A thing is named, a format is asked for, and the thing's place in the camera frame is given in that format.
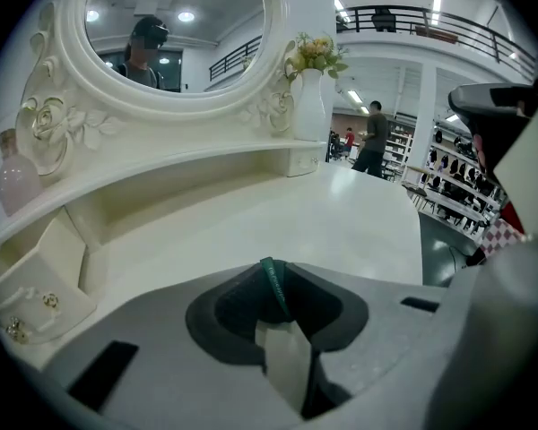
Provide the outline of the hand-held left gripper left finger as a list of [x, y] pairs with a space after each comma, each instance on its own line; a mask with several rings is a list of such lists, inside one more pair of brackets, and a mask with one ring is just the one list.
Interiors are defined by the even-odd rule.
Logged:
[[185, 314], [200, 294], [237, 275], [216, 272], [135, 297], [65, 344], [43, 372], [63, 388], [112, 340], [138, 351], [101, 409], [128, 429], [291, 429], [301, 417], [258, 366], [223, 364], [191, 338]]

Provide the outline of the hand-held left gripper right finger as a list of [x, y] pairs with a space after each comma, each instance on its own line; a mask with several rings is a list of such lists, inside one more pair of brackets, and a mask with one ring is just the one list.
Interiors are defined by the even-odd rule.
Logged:
[[444, 294], [288, 264], [300, 415], [312, 419], [336, 409], [387, 373], [429, 326]]

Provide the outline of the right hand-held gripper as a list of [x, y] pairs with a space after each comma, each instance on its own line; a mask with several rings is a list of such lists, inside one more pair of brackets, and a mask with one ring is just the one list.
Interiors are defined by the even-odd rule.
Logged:
[[427, 429], [538, 429], [538, 79], [452, 95], [479, 161], [515, 205], [525, 240], [480, 267], [452, 357], [432, 393]]

